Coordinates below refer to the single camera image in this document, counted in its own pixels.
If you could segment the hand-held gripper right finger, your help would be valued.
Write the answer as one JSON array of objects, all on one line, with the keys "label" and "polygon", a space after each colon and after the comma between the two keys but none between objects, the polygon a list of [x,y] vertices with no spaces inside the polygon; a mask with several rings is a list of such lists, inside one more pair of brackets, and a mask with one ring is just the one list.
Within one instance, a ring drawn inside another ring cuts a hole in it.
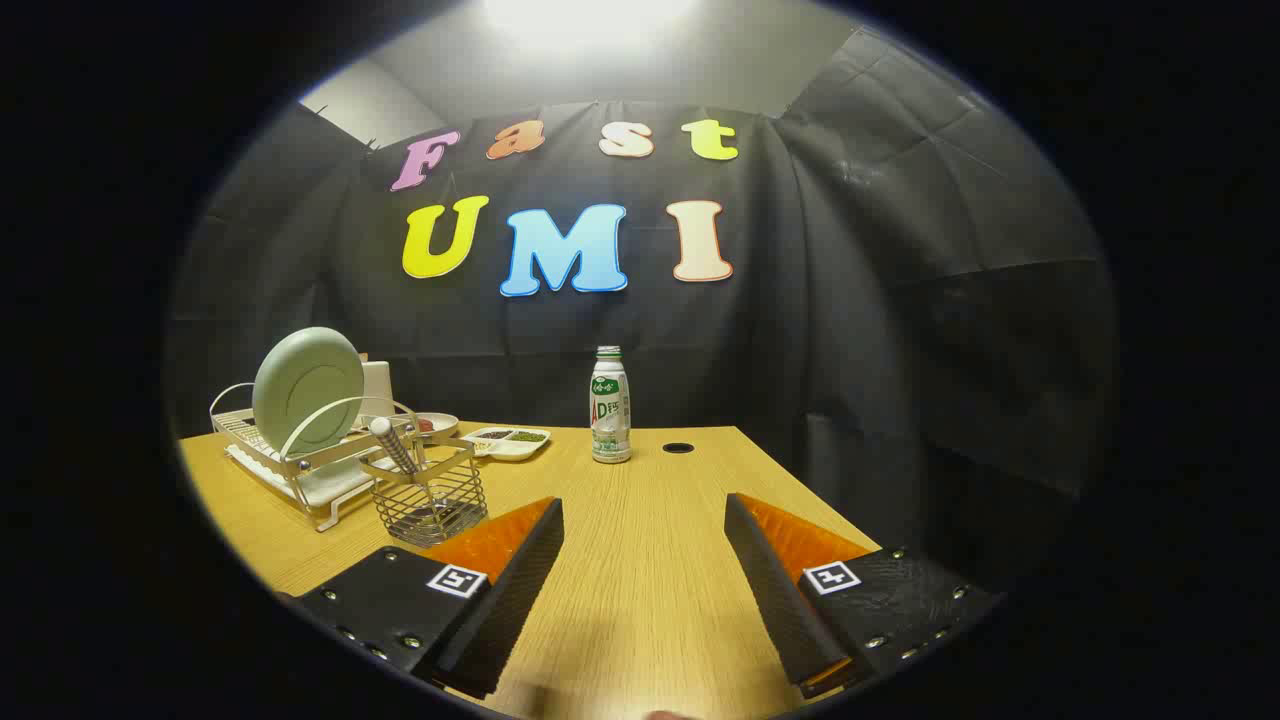
[{"label": "hand-held gripper right finger", "polygon": [[882,682],[1001,601],[922,552],[869,550],[749,495],[727,497],[724,534],[785,675],[808,700]]}]

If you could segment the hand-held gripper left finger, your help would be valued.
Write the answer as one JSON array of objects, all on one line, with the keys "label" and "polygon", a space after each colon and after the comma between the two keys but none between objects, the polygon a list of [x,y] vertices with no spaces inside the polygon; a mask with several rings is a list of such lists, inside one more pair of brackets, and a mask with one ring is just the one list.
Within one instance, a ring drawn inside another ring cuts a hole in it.
[{"label": "hand-held gripper left finger", "polygon": [[426,550],[381,547],[291,596],[291,607],[379,662],[483,700],[497,691],[563,539],[563,503],[545,497]]}]

